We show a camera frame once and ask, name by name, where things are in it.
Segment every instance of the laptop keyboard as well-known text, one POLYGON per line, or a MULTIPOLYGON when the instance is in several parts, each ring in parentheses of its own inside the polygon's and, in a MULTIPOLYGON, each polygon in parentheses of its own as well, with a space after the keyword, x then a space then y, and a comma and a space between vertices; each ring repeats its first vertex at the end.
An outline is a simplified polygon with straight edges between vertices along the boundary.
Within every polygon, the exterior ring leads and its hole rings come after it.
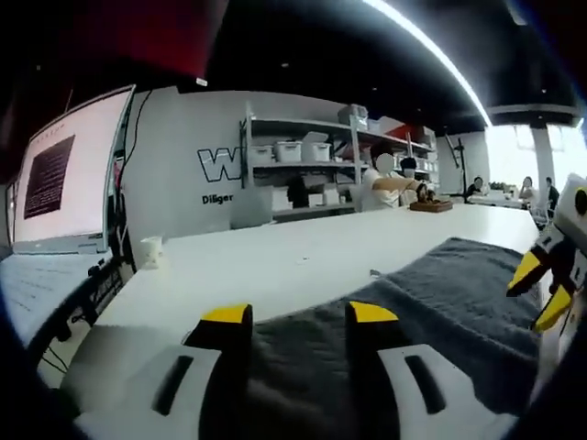
POLYGON ((88 270, 110 255, 11 255, 0 262, 6 308, 23 342, 87 279, 88 270))

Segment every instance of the black ceiling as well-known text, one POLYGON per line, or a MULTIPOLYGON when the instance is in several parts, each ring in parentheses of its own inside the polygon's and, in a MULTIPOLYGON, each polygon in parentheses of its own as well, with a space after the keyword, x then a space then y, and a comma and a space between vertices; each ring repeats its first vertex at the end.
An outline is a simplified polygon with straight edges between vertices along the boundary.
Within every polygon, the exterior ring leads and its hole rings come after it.
MULTIPOLYGON (((504 1, 389 3, 447 53, 486 107, 576 105, 570 82, 535 30, 518 26, 504 1)), ((375 116, 437 130, 483 127, 479 117, 455 119, 475 111, 456 80, 411 35, 361 0, 232 0, 208 79, 214 89, 362 104, 375 116)))

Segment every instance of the wooden tray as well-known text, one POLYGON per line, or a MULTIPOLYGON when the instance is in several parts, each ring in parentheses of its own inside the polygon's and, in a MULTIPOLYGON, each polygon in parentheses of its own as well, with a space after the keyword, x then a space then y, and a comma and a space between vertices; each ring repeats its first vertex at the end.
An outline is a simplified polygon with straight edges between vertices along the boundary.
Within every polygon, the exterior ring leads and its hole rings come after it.
POLYGON ((410 211, 422 211, 425 213, 444 213, 452 209, 452 202, 440 202, 440 203, 420 203, 413 202, 410 204, 410 211))

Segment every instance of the window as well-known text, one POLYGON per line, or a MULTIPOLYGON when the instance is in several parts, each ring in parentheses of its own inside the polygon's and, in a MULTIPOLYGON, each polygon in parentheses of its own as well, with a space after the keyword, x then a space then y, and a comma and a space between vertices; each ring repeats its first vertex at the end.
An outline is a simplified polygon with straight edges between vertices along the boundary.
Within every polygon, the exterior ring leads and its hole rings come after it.
POLYGON ((554 184, 562 191, 569 174, 587 175, 587 146, 580 129, 574 126, 548 126, 552 147, 554 184))
POLYGON ((522 186, 530 176, 538 184, 538 165, 530 126, 492 126, 485 130, 491 182, 522 186))

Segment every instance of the gray towel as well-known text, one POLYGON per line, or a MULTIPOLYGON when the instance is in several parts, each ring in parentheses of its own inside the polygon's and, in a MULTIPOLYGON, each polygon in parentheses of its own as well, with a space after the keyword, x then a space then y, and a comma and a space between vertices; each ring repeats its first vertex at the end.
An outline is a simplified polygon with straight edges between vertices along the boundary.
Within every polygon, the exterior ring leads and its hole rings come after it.
POLYGON ((539 312, 536 291, 505 297, 520 260, 512 250, 453 238, 339 300, 255 325, 250 437, 357 438, 345 348, 349 300, 392 310, 415 344, 432 346, 471 377, 485 406, 520 414, 537 373, 538 339, 527 328, 539 312))

